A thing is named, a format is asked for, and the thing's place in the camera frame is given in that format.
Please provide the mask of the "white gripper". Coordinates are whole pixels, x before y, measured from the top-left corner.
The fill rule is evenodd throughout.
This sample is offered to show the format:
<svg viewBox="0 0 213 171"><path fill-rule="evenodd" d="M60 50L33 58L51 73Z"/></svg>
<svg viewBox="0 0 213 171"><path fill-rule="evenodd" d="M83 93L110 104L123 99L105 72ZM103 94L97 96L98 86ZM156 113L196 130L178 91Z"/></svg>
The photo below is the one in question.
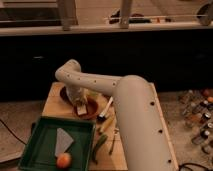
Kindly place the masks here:
<svg viewBox="0 0 213 171"><path fill-rule="evenodd" d="M68 98L73 106L82 106L87 104L87 97L83 89L70 91Z"/></svg>

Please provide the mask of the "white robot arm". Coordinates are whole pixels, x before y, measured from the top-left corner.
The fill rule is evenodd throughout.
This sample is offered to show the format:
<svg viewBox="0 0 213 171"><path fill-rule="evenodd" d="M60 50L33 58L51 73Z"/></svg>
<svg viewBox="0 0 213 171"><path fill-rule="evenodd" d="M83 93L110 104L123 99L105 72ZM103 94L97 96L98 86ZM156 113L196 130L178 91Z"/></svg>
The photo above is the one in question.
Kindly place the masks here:
<svg viewBox="0 0 213 171"><path fill-rule="evenodd" d="M68 87L113 97L128 171L178 170L157 95L144 78L82 73L73 59L58 68L55 77Z"/></svg>

